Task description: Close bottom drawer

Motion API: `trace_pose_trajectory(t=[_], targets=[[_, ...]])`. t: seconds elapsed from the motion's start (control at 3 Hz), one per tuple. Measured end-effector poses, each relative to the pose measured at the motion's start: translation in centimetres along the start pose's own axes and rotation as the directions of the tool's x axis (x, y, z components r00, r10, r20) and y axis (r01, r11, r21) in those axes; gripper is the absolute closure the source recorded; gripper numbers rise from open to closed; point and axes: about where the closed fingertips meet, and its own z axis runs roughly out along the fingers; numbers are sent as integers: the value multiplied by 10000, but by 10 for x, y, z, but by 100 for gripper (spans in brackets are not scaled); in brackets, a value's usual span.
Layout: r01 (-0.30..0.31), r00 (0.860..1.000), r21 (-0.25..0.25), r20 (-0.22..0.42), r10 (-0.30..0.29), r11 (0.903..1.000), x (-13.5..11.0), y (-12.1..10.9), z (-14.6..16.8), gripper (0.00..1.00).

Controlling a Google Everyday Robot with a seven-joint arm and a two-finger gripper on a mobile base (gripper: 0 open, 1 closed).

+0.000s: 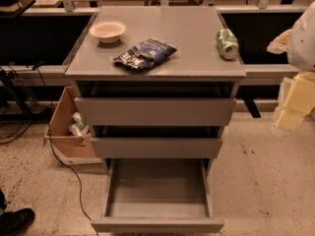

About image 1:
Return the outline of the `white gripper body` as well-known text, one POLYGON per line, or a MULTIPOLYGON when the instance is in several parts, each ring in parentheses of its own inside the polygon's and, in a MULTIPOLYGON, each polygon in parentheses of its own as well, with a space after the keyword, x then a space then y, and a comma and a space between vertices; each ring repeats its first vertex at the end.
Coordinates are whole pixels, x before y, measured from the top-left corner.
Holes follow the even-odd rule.
POLYGON ((274 113, 274 129, 293 131, 315 108, 315 73, 300 72, 293 79, 284 77, 274 113))

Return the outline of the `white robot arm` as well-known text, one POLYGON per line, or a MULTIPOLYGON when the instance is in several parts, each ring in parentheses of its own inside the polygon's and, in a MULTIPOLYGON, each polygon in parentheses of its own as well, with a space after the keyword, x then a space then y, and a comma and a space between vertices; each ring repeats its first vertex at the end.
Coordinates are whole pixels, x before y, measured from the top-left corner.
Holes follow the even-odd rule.
POLYGON ((274 113, 273 132, 287 134, 315 108, 315 2, 291 29, 269 43, 267 51, 285 52, 288 64, 299 70, 292 79, 283 79, 274 113))

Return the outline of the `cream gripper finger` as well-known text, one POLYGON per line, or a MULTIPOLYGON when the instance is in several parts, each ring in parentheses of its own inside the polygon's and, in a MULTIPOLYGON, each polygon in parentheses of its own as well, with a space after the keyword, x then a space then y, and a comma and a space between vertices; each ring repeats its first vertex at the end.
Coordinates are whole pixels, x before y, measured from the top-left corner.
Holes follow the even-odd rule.
POLYGON ((287 29, 271 41, 267 47, 267 51, 274 54, 282 54, 288 51, 288 41, 291 29, 287 29))

